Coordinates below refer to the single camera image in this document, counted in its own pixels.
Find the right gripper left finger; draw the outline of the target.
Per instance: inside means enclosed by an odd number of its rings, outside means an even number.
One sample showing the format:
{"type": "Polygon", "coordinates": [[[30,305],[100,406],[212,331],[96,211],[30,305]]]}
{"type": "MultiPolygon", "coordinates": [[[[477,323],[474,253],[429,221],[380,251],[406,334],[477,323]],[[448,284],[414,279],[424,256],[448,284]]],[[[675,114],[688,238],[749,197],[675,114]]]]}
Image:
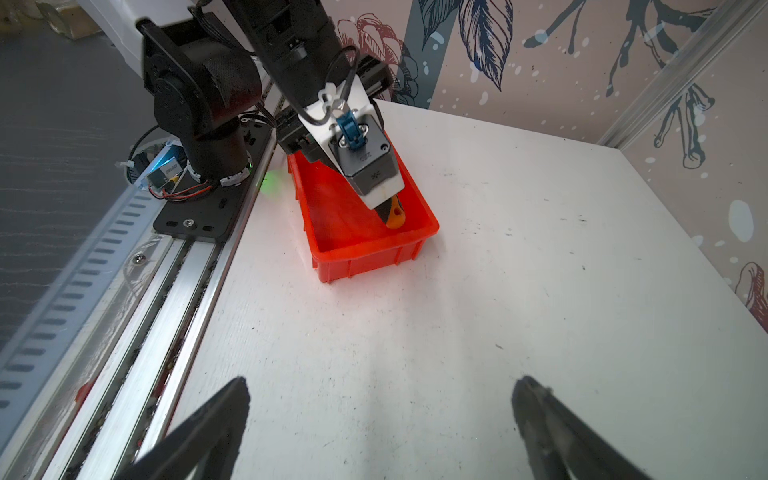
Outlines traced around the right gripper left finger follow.
{"type": "Polygon", "coordinates": [[[223,386],[118,479],[229,479],[249,413],[243,377],[223,386]]]}

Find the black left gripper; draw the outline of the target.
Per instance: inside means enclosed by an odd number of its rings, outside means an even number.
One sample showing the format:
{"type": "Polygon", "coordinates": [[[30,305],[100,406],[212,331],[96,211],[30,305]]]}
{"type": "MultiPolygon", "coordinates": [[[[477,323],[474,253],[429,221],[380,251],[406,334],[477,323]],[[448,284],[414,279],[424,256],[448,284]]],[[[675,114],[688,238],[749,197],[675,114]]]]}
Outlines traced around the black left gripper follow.
{"type": "Polygon", "coordinates": [[[277,117],[278,143],[288,154],[300,153],[338,174],[363,205],[383,224],[381,207],[396,195],[396,155],[378,105],[349,109],[342,123],[332,117],[323,127],[307,126],[291,108],[277,117]]]}

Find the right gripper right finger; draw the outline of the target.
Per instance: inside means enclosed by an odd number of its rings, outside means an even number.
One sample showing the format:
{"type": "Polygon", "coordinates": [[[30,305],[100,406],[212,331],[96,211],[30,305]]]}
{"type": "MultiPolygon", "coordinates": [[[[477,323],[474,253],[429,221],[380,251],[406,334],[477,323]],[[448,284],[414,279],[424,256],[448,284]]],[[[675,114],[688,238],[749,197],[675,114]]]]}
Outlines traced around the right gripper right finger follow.
{"type": "Polygon", "coordinates": [[[535,378],[516,381],[511,406],[536,479],[646,479],[535,378]]]}

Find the orange black screwdriver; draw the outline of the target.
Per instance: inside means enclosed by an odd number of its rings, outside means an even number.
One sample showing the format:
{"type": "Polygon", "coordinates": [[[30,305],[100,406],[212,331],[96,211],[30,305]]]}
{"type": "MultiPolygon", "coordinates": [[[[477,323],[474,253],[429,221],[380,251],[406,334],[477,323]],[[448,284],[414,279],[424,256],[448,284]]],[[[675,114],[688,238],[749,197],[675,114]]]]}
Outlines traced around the orange black screwdriver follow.
{"type": "Polygon", "coordinates": [[[382,218],[387,228],[399,229],[406,221],[406,215],[397,195],[392,196],[383,206],[382,218]]]}

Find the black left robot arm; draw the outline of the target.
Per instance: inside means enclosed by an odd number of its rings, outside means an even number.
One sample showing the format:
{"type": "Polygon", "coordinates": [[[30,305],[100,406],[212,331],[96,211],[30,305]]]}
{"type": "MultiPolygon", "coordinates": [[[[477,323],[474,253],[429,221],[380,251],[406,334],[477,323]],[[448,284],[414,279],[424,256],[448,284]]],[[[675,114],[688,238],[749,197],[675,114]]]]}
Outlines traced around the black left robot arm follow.
{"type": "Polygon", "coordinates": [[[167,26],[136,24],[155,119],[179,139],[193,179],[185,189],[163,180],[150,194],[183,203],[244,181],[240,128],[253,119],[285,152],[340,174],[386,227],[403,226],[404,181],[376,104],[392,86],[390,68],[343,45],[318,1],[228,2],[244,41],[207,7],[198,1],[188,20],[167,26]]]}

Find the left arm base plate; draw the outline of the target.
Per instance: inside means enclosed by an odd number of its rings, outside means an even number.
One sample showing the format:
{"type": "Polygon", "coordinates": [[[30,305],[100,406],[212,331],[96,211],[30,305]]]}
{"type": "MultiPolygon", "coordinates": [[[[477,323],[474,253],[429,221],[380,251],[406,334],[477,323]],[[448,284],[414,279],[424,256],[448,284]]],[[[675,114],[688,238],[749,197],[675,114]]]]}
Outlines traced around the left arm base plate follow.
{"type": "Polygon", "coordinates": [[[230,238],[247,193],[256,180],[257,168],[263,164],[264,154],[272,146],[269,126],[248,121],[240,130],[249,160],[246,178],[237,185],[218,186],[180,203],[167,201],[153,221],[152,228],[156,233],[216,244],[225,243],[230,238]]]}

